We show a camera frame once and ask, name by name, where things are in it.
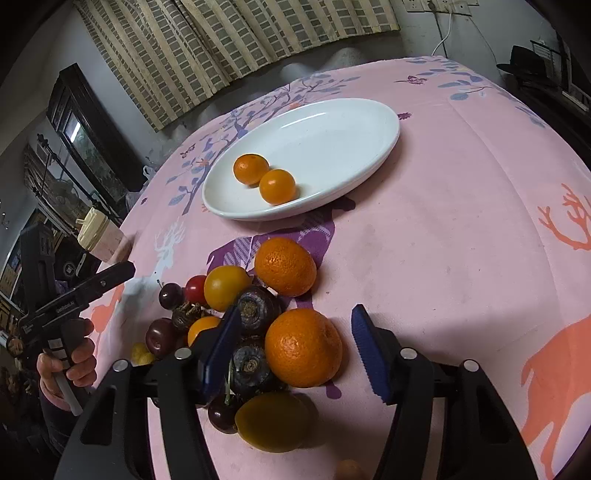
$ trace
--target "plastic container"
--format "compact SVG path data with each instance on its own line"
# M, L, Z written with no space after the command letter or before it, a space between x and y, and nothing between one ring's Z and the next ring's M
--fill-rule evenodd
M95 208L86 214L78 234L80 246L108 264L116 263L115 251L124 239L124 233Z

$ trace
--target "white cable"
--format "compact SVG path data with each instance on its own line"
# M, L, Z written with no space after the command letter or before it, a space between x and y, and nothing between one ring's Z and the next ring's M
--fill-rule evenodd
M437 44L437 47L435 47L435 50L433 50L433 53L431 53L431 56L433 57L435 55L435 52L437 51L437 49L443 45L443 42L445 42L447 40L447 38L449 37L449 34L452 32L452 12L449 12L449 28L447 29L447 35L445 36L445 38L441 39L441 42L439 42Z

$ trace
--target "black plastic handle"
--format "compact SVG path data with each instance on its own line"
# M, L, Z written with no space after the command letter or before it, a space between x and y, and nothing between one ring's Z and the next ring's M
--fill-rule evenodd
M58 329L54 329L48 335L48 353L61 360L64 370L54 374L57 385L60 387L64 400L68 402L72 414L82 414L90 393L87 389L77 387L67 379L64 372L74 366L72 352L82 343L86 333L86 324L83 319L75 318L67 320Z

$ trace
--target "sleeve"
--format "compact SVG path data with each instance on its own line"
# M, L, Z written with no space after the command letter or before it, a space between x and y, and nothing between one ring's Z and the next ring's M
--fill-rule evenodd
M43 388L39 390L39 398L51 442L50 447L55 450L55 453L61 455L74 429L77 418L71 412L62 410L50 402L44 395Z

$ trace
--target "brick pattern curtain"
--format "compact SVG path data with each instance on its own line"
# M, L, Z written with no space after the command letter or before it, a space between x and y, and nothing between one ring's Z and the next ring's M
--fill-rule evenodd
M74 0L155 130L231 81L341 38L398 30L389 0Z

